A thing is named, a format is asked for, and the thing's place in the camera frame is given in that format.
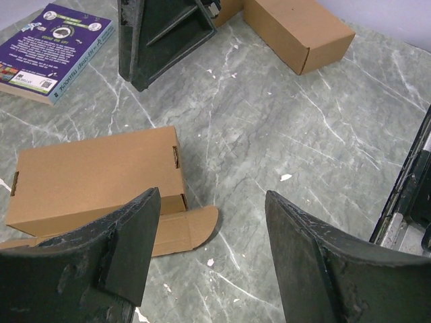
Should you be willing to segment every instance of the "white debris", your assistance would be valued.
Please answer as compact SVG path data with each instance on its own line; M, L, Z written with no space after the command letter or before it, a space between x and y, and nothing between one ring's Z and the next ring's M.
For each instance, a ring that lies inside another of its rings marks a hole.
M281 180L280 180L280 182L283 182L284 180L288 180L289 178L291 178L292 177L292 175L290 175L290 174L284 174L282 177L281 177Z
M135 308L135 313L137 314L137 319L140 322L150 323L150 321L144 315L141 314L139 308Z
M170 289L168 284L163 284L163 286L164 286L164 288L166 288L168 290L169 293L172 293L172 290Z

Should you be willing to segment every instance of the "cardboard box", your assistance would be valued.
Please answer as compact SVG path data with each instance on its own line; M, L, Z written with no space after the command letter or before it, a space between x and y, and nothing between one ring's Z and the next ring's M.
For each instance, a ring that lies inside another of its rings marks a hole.
M218 17L213 20L216 27L220 27L244 9L244 0L221 0L220 4L222 5L222 10L220 10Z
M158 187L162 197L157 255L204 243L216 226L218 210L186 212L174 127L22 151L6 224L39 238L57 236L120 208L151 187Z
M244 20L299 75L342 59L355 36L314 0L245 0Z

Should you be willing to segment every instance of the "open cardboard box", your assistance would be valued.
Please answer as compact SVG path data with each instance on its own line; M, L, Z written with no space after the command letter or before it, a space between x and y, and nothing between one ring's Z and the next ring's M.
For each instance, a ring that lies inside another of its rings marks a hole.
M153 256L192 250L214 230L214 206L188 211L174 127L24 150L6 224L34 236L0 244L35 246L75 230L158 187L162 197Z

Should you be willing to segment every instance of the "scuffed black plastic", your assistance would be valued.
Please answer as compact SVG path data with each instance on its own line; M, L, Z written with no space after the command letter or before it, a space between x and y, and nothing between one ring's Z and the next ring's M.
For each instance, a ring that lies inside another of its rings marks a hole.
M138 91L216 33L200 0L119 0L119 25L119 73Z
M0 322L130 323L156 238L152 188L118 211L36 247L0 251Z
M428 322L431 259L359 240L276 192L265 201L286 322Z

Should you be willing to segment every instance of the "marble floor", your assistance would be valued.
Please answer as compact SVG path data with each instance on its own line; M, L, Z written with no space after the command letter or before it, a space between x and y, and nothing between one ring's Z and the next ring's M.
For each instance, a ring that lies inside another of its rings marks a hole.
M114 0L56 3L117 19ZM134 322L285 322L265 191L367 240L431 101L431 54L352 28L341 62L303 76L239 14L141 93L117 73L117 33L56 106L1 93L0 241L22 236L4 226L21 149L173 124L189 204L216 205L222 224L205 246L152 260Z

